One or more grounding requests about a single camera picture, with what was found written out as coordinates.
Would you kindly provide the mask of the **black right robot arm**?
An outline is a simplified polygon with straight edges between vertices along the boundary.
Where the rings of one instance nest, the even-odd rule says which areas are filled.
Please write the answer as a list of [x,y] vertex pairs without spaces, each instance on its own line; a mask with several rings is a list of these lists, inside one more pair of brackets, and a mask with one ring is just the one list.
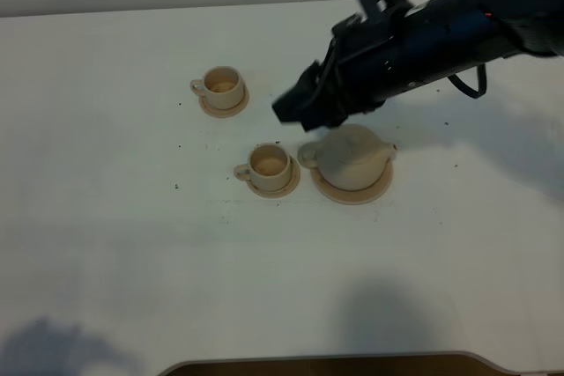
[[358,1],[362,13],[332,28],[325,58],[273,102],[280,122],[336,128],[443,78],[477,99],[489,62],[563,53],[563,0]]

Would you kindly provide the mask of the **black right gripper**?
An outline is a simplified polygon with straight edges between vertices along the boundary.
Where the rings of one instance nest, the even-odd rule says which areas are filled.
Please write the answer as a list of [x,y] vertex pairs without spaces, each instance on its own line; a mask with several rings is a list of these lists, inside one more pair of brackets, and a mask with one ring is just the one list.
[[410,90],[400,69],[408,5],[386,9],[376,18],[357,12],[335,24],[322,64],[312,63],[297,83],[272,103],[280,122],[300,122],[306,132],[338,128],[354,114],[375,111]]

